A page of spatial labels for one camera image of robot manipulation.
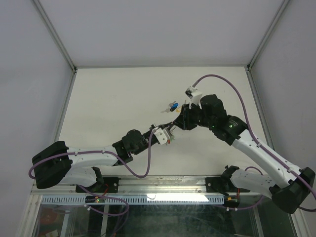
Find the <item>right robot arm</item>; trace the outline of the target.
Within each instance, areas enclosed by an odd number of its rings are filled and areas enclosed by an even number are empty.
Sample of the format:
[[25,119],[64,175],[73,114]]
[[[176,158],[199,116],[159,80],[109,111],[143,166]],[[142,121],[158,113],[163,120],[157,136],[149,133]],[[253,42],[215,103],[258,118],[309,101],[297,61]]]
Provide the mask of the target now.
[[221,175],[221,187],[247,189],[270,198],[282,211],[293,214],[311,193],[315,172],[300,168],[279,155],[251,133],[240,118],[228,115],[215,94],[203,96],[198,104],[184,104],[174,125],[182,130],[208,128],[219,140],[241,151],[259,165],[265,175],[229,166]]

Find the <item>keyring with tagged keys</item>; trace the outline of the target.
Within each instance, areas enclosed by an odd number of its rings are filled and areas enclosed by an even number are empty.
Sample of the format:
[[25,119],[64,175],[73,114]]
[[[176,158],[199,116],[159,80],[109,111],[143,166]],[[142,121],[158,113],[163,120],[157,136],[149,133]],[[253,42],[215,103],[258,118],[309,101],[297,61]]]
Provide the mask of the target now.
[[170,143],[174,140],[175,136],[173,134],[174,130],[175,130],[176,126],[170,126],[167,130],[168,130],[168,140],[167,140],[167,145],[170,145]]

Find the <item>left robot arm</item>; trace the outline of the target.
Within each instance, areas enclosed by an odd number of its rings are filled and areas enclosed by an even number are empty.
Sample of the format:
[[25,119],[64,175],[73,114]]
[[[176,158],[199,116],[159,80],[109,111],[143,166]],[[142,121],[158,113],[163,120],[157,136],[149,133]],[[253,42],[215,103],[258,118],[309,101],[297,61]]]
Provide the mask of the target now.
[[171,122],[158,126],[153,124],[145,133],[133,129],[112,145],[92,150],[73,148],[67,146],[65,141],[56,141],[32,158],[33,165],[28,175],[35,180],[38,189],[74,184],[93,192],[103,188],[101,166],[122,165],[135,177],[144,178],[148,170],[139,175],[127,164],[144,151],[148,152],[148,162],[151,162],[152,145],[168,144],[172,126]]

